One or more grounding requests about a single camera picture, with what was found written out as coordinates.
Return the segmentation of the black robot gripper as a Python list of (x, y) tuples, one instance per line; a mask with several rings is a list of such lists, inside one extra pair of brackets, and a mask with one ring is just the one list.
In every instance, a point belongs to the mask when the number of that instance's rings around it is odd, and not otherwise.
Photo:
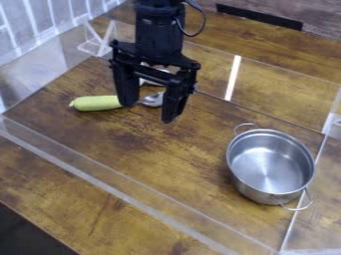
[[(195, 90), (197, 61), (182, 54), (185, 36), (185, 3), (201, 10), (191, 0), (137, 0), (135, 42), (114, 40), (111, 67), (119, 102), (130, 108), (139, 99), (141, 80), (158, 79), (166, 86), (162, 121), (165, 124), (182, 114), (187, 98)], [(158, 71), (166, 68), (170, 74)]]

